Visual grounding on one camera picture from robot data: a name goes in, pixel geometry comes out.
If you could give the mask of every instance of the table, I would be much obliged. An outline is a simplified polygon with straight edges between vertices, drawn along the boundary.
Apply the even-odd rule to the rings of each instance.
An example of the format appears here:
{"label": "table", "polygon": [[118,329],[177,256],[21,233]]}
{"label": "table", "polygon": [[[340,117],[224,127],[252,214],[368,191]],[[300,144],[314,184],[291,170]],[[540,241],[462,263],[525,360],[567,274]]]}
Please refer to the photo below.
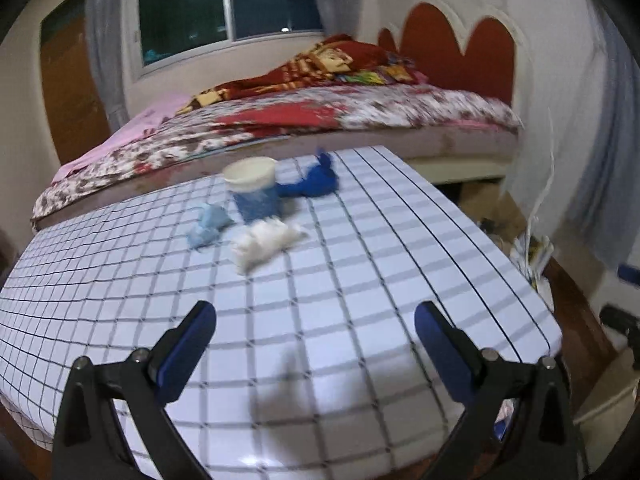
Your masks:
{"label": "table", "polygon": [[[280,162],[279,181],[313,161]],[[239,221],[220,176],[40,232],[0,292],[4,403],[46,446],[75,358],[150,347],[202,299],[218,328],[167,412],[216,480],[369,479],[436,452],[462,407],[417,339],[418,303],[434,301],[508,360],[557,353],[560,329],[489,238],[402,160],[370,147],[334,163],[338,193],[287,205],[305,239],[248,277],[232,263],[239,223],[211,248],[186,245],[204,201]],[[118,412],[142,471],[157,475]]]}

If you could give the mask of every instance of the blue cloth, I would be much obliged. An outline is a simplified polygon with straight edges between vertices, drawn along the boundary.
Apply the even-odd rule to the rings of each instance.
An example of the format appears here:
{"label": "blue cloth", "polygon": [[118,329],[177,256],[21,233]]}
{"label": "blue cloth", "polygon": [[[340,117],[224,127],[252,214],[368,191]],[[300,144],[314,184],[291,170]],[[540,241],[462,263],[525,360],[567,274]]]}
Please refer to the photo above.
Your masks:
{"label": "blue cloth", "polygon": [[219,205],[203,204],[198,224],[187,236],[190,249],[199,249],[211,245],[220,237],[220,231],[233,220],[226,214],[224,208]]}
{"label": "blue cloth", "polygon": [[306,177],[295,184],[278,184],[278,195],[284,198],[328,195],[338,189],[338,176],[332,168],[333,161],[325,150],[318,150],[318,164],[307,171]]}

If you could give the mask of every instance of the screw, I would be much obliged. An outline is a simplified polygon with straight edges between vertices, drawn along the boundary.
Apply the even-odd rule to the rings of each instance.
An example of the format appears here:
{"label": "screw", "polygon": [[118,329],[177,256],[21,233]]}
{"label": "screw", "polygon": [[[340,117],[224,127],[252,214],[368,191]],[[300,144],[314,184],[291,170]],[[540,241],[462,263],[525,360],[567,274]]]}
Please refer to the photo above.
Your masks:
{"label": "screw", "polygon": [[485,360],[492,363],[500,358],[500,354],[498,354],[498,352],[496,352],[493,348],[483,348],[481,354]]}
{"label": "screw", "polygon": [[89,359],[86,355],[79,357],[74,361],[74,368],[76,370],[82,370],[85,366],[91,364],[91,359]]}
{"label": "screw", "polygon": [[556,367],[556,360],[553,359],[552,357],[543,357],[542,358],[542,365],[547,370],[553,370]]}
{"label": "screw", "polygon": [[146,361],[148,357],[149,357],[149,350],[147,348],[138,348],[137,350],[134,350],[131,353],[131,355],[129,356],[129,359],[131,359],[135,363],[142,363]]}

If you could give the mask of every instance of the headboard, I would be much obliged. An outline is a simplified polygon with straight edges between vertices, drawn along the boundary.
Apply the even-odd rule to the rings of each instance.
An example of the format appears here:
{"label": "headboard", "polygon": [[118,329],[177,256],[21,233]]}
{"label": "headboard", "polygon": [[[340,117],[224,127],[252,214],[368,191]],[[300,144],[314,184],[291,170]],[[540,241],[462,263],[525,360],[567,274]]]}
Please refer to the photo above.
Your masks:
{"label": "headboard", "polygon": [[515,43],[495,18],[483,18],[475,26],[462,54],[447,17],[437,7],[420,3],[404,23],[399,50],[388,28],[380,30],[378,44],[414,59],[433,85],[497,97],[511,105]]}

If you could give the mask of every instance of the white cloth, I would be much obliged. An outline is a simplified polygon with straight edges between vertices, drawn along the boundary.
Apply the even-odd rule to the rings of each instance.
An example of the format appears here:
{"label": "white cloth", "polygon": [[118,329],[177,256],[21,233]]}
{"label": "white cloth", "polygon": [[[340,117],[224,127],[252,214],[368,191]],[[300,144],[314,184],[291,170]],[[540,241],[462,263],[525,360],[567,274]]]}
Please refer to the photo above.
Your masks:
{"label": "white cloth", "polygon": [[303,236],[299,225],[287,225],[278,218],[255,221],[232,243],[238,273],[246,274],[257,264],[292,247]]}

